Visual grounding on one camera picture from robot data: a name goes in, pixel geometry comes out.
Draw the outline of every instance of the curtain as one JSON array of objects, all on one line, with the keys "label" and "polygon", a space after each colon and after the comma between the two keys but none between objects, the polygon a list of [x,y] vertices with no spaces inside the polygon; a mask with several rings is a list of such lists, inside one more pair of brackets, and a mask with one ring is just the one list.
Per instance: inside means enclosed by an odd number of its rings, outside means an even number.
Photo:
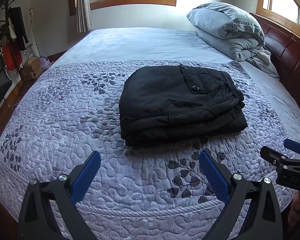
[{"label": "curtain", "polygon": [[93,29],[89,0],[77,0],[77,30],[84,33]]}]

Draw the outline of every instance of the blue gripper pad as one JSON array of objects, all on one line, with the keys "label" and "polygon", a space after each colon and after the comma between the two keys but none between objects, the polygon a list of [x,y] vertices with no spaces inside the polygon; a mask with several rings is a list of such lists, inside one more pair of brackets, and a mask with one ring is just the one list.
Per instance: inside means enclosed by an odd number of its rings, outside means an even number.
[{"label": "blue gripper pad", "polygon": [[283,141],[283,146],[289,150],[292,150],[295,153],[300,154],[300,143],[292,141],[290,139],[285,139]]},{"label": "blue gripper pad", "polygon": [[227,205],[231,199],[229,184],[205,151],[200,153],[199,166],[211,184],[218,200],[223,201]]},{"label": "blue gripper pad", "polygon": [[89,157],[87,163],[84,163],[82,171],[72,184],[70,200],[73,204],[83,200],[83,197],[87,193],[87,190],[91,185],[96,173],[98,172],[100,165],[100,153],[92,153],[92,156]]}]

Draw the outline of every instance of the dark red wooden headboard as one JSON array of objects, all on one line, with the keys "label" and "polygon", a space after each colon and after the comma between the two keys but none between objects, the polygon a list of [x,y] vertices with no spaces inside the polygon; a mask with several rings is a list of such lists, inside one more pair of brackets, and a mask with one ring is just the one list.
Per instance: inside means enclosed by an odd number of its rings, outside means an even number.
[{"label": "dark red wooden headboard", "polygon": [[252,14],[266,36],[266,45],[274,52],[271,61],[280,81],[300,108],[300,38],[277,24]]}]

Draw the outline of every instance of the hanging black clothing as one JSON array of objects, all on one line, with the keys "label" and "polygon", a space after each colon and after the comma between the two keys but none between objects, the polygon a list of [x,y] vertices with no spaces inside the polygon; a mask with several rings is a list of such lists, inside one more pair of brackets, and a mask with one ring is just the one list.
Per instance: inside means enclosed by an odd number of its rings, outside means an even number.
[{"label": "hanging black clothing", "polygon": [[9,17],[15,29],[15,34],[17,36],[17,44],[20,50],[25,50],[25,42],[28,43],[28,38],[26,36],[25,25],[23,23],[21,7],[9,8]]},{"label": "hanging black clothing", "polygon": [[189,66],[146,66],[125,82],[119,102],[127,146],[171,142],[247,127],[243,94],[228,73]]}]

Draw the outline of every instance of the red bag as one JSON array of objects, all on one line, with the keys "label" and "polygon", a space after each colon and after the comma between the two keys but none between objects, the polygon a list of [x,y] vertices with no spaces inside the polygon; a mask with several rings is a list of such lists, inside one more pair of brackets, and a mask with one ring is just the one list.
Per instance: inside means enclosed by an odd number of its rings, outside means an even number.
[{"label": "red bag", "polygon": [[12,45],[11,43],[7,43],[3,45],[2,53],[3,53],[4,60],[7,64],[8,70],[14,70],[17,67],[13,60],[13,53],[16,57],[18,66],[20,66],[22,62],[22,57],[18,45],[15,42],[13,42]]}]

